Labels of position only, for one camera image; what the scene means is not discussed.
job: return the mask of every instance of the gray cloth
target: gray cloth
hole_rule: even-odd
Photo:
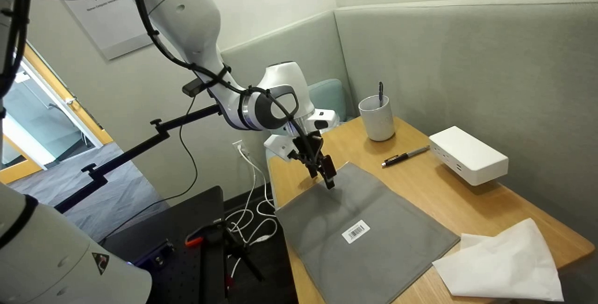
[[[352,163],[276,211],[285,237],[327,304],[384,304],[397,298],[459,236]],[[370,230],[342,236],[358,221]]]

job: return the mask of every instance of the white napkin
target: white napkin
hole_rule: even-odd
[[[532,219],[493,238],[463,234],[459,252],[432,264],[453,296],[564,301],[555,261]]]

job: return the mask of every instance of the pen cup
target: pen cup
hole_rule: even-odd
[[[382,96],[382,106],[378,95],[373,95],[359,102],[359,114],[365,125],[365,132],[372,141],[386,141],[395,134],[391,103],[388,96]]]

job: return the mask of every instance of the black metal arm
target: black metal arm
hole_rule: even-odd
[[[111,161],[98,166],[96,168],[96,164],[89,164],[86,167],[81,169],[81,172],[89,172],[89,176],[92,177],[93,181],[83,188],[79,189],[79,191],[73,193],[73,195],[66,198],[64,201],[60,202],[56,207],[56,210],[60,213],[65,213],[66,211],[73,208],[76,204],[79,204],[83,199],[90,196],[92,193],[100,189],[100,187],[106,185],[108,180],[106,179],[106,174],[112,172],[122,164],[132,160],[133,158],[141,155],[148,149],[155,147],[156,145],[160,144],[161,142],[165,141],[170,137],[168,134],[169,130],[176,129],[178,127],[182,127],[188,123],[192,123],[194,121],[200,120],[204,117],[218,114],[222,115],[220,111],[220,106],[215,104],[213,106],[208,106],[208,108],[203,108],[201,110],[195,111],[191,114],[184,115],[181,117],[177,117],[171,121],[166,121],[162,123],[161,119],[156,119],[151,121],[150,123],[156,126],[156,130],[158,134],[149,138],[145,142],[139,144],[138,146],[129,149],[129,151],[125,151],[122,155],[112,159]]]

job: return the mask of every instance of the barcode label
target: barcode label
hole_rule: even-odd
[[[370,230],[370,226],[366,225],[363,220],[360,220],[355,225],[351,226],[348,230],[342,233],[342,237],[347,241],[348,244],[352,244],[355,240],[361,238],[361,236]]]

